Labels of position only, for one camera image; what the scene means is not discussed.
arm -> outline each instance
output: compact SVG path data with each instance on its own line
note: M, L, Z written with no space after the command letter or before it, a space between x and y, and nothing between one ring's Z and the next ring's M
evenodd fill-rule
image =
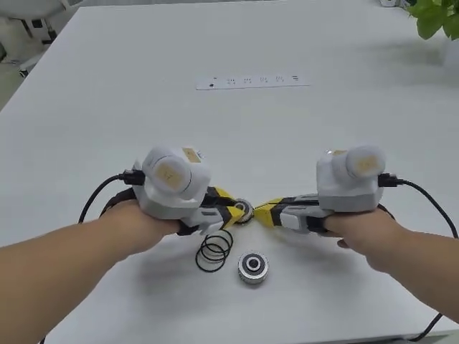
M409 231L383 211L335 215L326 227L423 303L459 322L459 240Z
M102 218L0 249L0 338L37 344L131 254L178 230L175 221L143 214L135 202Z

hand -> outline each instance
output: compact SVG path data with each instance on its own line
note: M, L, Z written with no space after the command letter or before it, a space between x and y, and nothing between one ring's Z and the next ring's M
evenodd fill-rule
M325 220L325 227L331 231L328 237L343 238L338 246L363 254L377 270L382 267L372 257L389 254L410 232L381 209L360 214L334 214Z
M150 249L164 236L179 230L178 221L154 219L143 213L134 200L117 204L99 221L104 221L110 230L116 230L124 258Z

black strap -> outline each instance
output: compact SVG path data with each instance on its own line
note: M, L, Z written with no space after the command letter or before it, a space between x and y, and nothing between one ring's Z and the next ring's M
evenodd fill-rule
M132 188L118 192L114 197L112 197L107 204L103 207L100 215L102 216L108 209L113 208L116 204L129 201L131 199L137 199L136 194Z

black wire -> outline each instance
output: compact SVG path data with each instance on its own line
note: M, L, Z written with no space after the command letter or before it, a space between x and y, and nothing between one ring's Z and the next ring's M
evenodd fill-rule
M448 226L451 229L451 232L453 233L453 237L455 239L459 239L458 230L456 229L456 227L455 227L453 221L451 220L451 218L446 214L446 212L443 210L443 208L438 204L438 202L436 200L434 200L434 198L426 190L424 190L419 185L417 185L417 184L415 184L415 183L413 183L411 181L406 181L404 179L397 179L397 184L411 186L412 188L415 188L421 194L423 194L430 201L430 203L438 210L438 212L443 216L443 218L446 220L446 222L448 223ZM415 338L409 339L408 341L416 343L416 342L419 342L420 340L424 339L429 334L429 332L434 328L434 326L440 321L442 316L443 315L441 313L438 313L433 318L433 320L430 322L430 324L425 328L425 330L423 330Z
M116 176L111 176L110 178L106 179L103 183L101 183L97 189L94 190L93 194L87 200L85 206L83 207L83 210L81 211L80 219L78 219L79 224L82 224L84 222L86 213L89 210L89 207L91 206L91 204L93 204L95 198L102 191L102 189L105 188L112 181L119 181L121 179L123 179L123 174L117 174Z
M425 328L425 330L422 331L422 333L420 333L416 338L413 338L413 339L409 339L408 341L409 342L413 342L413 343L416 343L416 342L419 342L420 340L424 339L426 335L429 334L429 332L433 329L433 327L440 321L440 319L442 318L442 314L441 313L438 313L434 318L433 320L430 322L430 324Z
M456 226L454 225L453 221L451 221L450 217L446 214L446 211L443 210L443 208L438 204L436 200L431 197L431 195L421 188L419 185L412 183L411 181L405 181L403 179L397 179L398 184L401 185L408 185L411 186L412 188L415 188L418 190L421 194L423 194L429 201L432 203L432 205L438 210L438 212L443 216L443 218L446 220L448 223L448 226L451 228L451 232L453 233L453 237L455 239L459 239L458 236L458 230L456 229Z

finger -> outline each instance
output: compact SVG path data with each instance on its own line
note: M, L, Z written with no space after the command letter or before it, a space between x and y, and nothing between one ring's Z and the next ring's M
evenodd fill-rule
M342 249L348 249L349 248L348 244L343 239L338 240L337 244Z

